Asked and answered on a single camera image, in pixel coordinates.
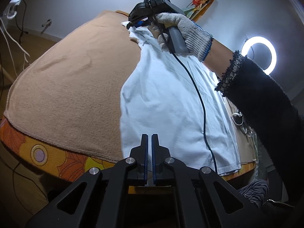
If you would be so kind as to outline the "right forearm black sleeve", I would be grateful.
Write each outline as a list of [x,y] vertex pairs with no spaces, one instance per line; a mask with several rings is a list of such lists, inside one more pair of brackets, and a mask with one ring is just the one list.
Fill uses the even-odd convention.
[[303,205],[303,116],[280,85],[239,51],[208,36],[198,57],[220,77],[215,88],[255,130],[287,189],[292,204]]

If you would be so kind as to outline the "right gloved hand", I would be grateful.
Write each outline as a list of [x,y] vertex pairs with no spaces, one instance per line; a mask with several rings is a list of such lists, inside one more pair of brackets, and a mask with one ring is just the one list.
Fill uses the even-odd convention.
[[213,36],[210,33],[181,14],[164,12],[157,14],[156,18],[159,24],[177,26],[188,49],[188,52],[182,55],[195,56],[200,62],[205,61],[213,41]]

